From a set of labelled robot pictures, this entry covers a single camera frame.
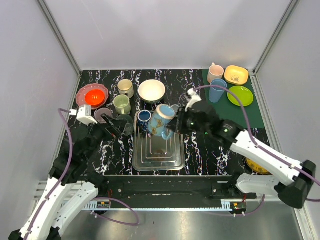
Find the dark grey mug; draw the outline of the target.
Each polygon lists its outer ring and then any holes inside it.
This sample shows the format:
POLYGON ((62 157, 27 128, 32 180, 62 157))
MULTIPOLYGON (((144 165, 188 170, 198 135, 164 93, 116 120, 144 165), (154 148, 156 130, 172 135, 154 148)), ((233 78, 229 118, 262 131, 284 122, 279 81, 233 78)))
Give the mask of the dark grey mug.
POLYGON ((125 122, 123 131, 123 134, 125 136, 129 136, 134 133, 134 121, 130 115, 121 114, 116 119, 125 122))

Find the light blue mug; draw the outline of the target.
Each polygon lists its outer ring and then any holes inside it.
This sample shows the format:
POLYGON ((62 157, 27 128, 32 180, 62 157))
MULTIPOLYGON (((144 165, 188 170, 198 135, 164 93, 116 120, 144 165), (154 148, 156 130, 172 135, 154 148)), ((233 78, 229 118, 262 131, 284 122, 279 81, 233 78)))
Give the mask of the light blue mug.
POLYGON ((175 111, 167 104, 160 104, 148 122, 148 131, 152 136, 170 139, 174 132, 167 128, 167 125, 174 119, 175 111))

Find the light green mug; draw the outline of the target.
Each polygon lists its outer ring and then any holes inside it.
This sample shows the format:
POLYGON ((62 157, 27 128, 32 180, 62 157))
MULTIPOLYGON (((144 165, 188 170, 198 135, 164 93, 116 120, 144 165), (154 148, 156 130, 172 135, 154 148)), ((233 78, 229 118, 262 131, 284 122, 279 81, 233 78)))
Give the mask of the light green mug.
POLYGON ((130 99, 126 95, 118 95, 113 100, 115 110, 119 115, 129 115, 131 112, 130 99))

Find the cream white mug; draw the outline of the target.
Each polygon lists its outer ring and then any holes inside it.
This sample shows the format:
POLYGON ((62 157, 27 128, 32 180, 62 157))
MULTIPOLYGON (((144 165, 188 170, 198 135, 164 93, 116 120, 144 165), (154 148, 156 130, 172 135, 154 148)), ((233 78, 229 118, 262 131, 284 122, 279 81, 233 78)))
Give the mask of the cream white mug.
POLYGON ((125 95, 129 99, 134 96, 133 83, 129 79, 123 79, 117 84, 117 89, 120 95, 125 95))

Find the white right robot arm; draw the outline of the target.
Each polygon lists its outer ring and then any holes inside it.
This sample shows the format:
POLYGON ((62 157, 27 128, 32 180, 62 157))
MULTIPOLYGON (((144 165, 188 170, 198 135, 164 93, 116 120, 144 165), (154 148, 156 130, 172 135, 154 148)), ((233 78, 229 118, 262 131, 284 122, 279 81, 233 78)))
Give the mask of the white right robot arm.
POLYGON ((214 143, 252 160, 270 173, 237 175, 236 180, 227 185, 228 195, 232 198, 248 193, 278 196, 286 205, 301 209, 316 181, 315 163, 310 160, 300 162, 274 150, 234 121, 221 119, 214 107, 203 100, 190 108, 179 108, 167 128, 178 134, 205 134, 214 143))

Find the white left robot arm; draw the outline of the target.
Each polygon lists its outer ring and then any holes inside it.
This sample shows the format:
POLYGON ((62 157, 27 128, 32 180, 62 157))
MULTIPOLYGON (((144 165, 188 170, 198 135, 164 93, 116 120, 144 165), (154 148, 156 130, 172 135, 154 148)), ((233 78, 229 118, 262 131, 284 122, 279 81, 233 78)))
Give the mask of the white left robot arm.
POLYGON ((105 123, 92 120, 83 138, 76 142, 69 140, 69 152, 61 152, 53 162, 45 190, 31 217, 21 229, 9 235, 10 240, 60 240, 87 203, 108 193, 107 179, 92 172, 71 200, 62 204, 88 168, 88 161, 101 142, 113 141, 131 132, 126 119, 107 115, 103 119, 105 123))

